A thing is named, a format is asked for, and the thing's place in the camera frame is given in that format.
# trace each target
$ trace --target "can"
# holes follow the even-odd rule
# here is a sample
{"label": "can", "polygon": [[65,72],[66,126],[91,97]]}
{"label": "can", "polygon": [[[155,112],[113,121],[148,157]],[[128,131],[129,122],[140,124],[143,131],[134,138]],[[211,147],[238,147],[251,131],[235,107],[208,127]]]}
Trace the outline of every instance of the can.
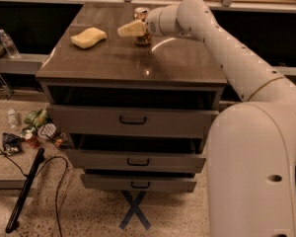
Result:
{"label": "can", "polygon": [[37,140],[37,137],[33,135],[31,132],[28,132],[26,134],[25,140],[28,142],[31,148],[39,147],[39,141]]}
{"label": "can", "polygon": [[[150,12],[150,9],[147,7],[138,7],[134,11],[134,19],[141,20],[142,22],[145,22],[146,17],[149,12]],[[151,35],[146,30],[146,34],[144,36],[135,38],[135,43],[137,45],[149,45],[149,44],[151,44]]]}

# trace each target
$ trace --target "shelf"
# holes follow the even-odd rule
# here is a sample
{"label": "shelf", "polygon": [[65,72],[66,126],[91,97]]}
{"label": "shelf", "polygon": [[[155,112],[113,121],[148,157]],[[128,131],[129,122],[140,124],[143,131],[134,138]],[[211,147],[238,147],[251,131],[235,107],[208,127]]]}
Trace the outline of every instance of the shelf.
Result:
{"label": "shelf", "polygon": [[21,53],[21,58],[11,59],[5,54],[0,58],[0,73],[36,75],[47,58],[46,54]]}

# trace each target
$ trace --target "clutter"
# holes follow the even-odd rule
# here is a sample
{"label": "clutter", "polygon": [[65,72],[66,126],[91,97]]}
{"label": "clutter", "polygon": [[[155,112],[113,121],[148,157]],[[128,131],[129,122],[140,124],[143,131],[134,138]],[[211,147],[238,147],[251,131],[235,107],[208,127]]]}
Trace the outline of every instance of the clutter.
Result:
{"label": "clutter", "polygon": [[36,129],[47,124],[49,121],[49,115],[46,109],[41,109],[38,112],[30,112],[26,115],[24,123],[33,125]]}
{"label": "clutter", "polygon": [[56,126],[51,122],[44,124],[40,127],[37,134],[45,140],[52,139],[56,134]]}
{"label": "clutter", "polygon": [[68,137],[65,133],[60,133],[56,138],[54,139],[55,147],[58,149],[66,149],[70,148]]}
{"label": "clutter", "polygon": [[15,153],[22,152],[21,140],[22,138],[15,134],[3,132],[2,134],[3,150],[8,155],[13,155]]}
{"label": "clutter", "polygon": [[37,140],[37,137],[32,134],[31,132],[28,132],[25,135],[25,140],[28,142],[31,148],[37,148],[39,147],[39,141]]}
{"label": "clutter", "polygon": [[9,109],[8,111],[8,123],[13,129],[19,124],[19,115],[13,108]]}
{"label": "clutter", "polygon": [[33,126],[32,124],[24,127],[21,131],[21,138],[25,139],[26,135],[28,133],[31,133],[31,134],[34,134],[36,135],[37,134],[37,129],[35,126]]}
{"label": "clutter", "polygon": [[19,51],[17,47],[15,46],[13,40],[11,39],[11,36],[4,32],[3,29],[0,29],[0,40],[6,49],[8,55],[10,58],[20,58],[21,55],[19,54]]}

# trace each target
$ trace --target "cabinet top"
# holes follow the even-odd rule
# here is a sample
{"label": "cabinet top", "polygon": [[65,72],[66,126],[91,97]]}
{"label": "cabinet top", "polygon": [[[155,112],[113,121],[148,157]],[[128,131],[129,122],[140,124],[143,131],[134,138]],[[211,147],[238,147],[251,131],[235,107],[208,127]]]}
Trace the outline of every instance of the cabinet top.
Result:
{"label": "cabinet top", "polygon": [[[131,3],[86,3],[65,31],[48,61],[37,73],[39,81],[129,83],[144,85],[224,85],[219,65],[202,42],[155,38],[149,46],[137,46],[134,38],[122,38],[117,28],[133,20]],[[107,39],[89,49],[75,46],[71,36],[96,27]]]}

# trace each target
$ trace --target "drawer handle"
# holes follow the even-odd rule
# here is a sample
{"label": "drawer handle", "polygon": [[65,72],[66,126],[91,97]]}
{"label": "drawer handle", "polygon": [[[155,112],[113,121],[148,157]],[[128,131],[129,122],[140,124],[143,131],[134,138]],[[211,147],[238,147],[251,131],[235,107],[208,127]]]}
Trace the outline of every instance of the drawer handle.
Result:
{"label": "drawer handle", "polygon": [[130,159],[127,158],[127,164],[129,166],[148,166],[149,165],[149,158],[147,159],[147,162],[146,163],[131,163],[130,162]]}
{"label": "drawer handle", "polygon": [[147,117],[144,117],[143,120],[126,120],[123,116],[119,116],[119,122],[122,124],[145,124],[147,121]]}
{"label": "drawer handle", "polygon": [[148,189],[150,187],[150,182],[147,182],[146,186],[136,186],[134,183],[135,182],[131,182],[130,185],[132,188],[135,188],[135,189]]}

